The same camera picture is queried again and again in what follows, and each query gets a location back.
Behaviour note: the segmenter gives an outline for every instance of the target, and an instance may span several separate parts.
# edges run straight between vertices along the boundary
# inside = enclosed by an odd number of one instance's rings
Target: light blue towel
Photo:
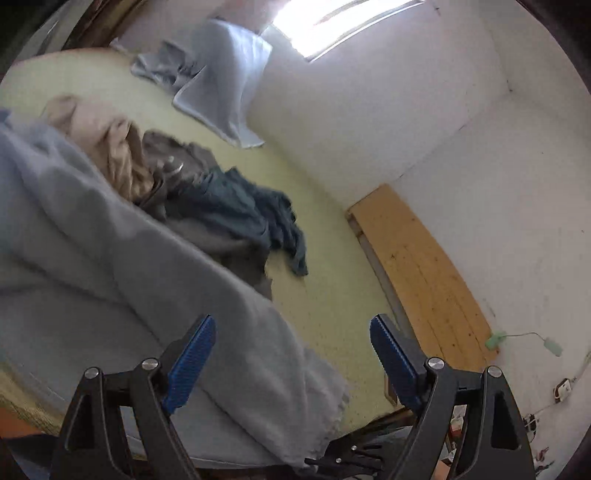
[[[271,45],[246,28],[207,20],[162,42],[158,53],[138,55],[134,75],[174,93],[173,105],[195,117],[228,143],[264,142],[246,126]]]

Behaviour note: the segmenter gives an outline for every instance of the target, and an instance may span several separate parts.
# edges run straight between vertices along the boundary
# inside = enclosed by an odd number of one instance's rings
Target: wooden board
[[[382,185],[349,213],[371,243],[427,356],[482,372],[497,355],[480,307],[452,261],[413,211]]]

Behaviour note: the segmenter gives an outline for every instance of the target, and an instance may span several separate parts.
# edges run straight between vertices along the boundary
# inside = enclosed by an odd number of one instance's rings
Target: beige cloth
[[[154,178],[144,164],[138,128],[109,105],[63,95],[47,102],[41,117],[78,145],[125,200],[151,191]]]

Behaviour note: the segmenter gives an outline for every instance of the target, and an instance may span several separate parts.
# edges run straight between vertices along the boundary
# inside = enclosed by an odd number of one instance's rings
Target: dark teal cloth
[[[231,168],[212,168],[198,184],[168,200],[169,216],[195,218],[250,239],[266,249],[283,249],[296,275],[307,275],[306,242],[285,193],[251,183]]]

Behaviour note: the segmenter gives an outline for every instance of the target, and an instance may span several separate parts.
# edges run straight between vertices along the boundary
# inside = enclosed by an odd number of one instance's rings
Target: metal screw
[[[443,367],[445,367],[445,362],[436,356],[430,358],[428,364],[434,370],[441,370]]]
[[[156,360],[155,358],[147,358],[146,360],[144,360],[142,362],[142,368],[144,370],[153,370],[154,368],[156,368],[158,366],[158,360]]]
[[[488,368],[488,374],[491,377],[499,378],[503,374],[503,372],[499,367],[493,365],[492,367]]]
[[[92,380],[93,378],[96,378],[99,376],[99,369],[96,367],[91,367],[86,372],[84,372],[84,376],[88,380]]]

